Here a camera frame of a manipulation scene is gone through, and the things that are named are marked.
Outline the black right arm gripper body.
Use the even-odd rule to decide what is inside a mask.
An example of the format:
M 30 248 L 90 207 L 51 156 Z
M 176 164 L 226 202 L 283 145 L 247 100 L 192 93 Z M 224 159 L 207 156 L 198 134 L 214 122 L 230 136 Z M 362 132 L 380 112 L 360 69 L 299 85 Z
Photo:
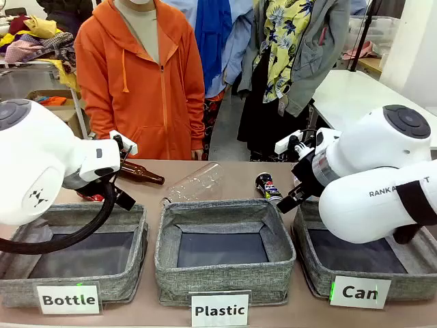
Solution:
M 320 197 L 330 182 L 330 165 L 325 152 L 316 154 L 312 149 L 299 160 L 292 173 L 300 181 L 291 191 L 293 200 L 307 200 L 311 196 Z

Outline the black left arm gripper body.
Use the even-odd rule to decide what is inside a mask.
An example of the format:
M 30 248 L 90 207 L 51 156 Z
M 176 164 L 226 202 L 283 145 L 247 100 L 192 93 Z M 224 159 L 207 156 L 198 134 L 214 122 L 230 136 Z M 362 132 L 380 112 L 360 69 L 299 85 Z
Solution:
M 97 177 L 91 182 L 84 181 L 79 172 L 75 172 L 64 178 L 63 188 L 75 190 L 81 195 L 91 197 L 101 195 L 103 198 L 109 196 L 110 199 L 117 198 L 115 185 L 110 181 L 114 176 L 113 169 L 97 169 Z

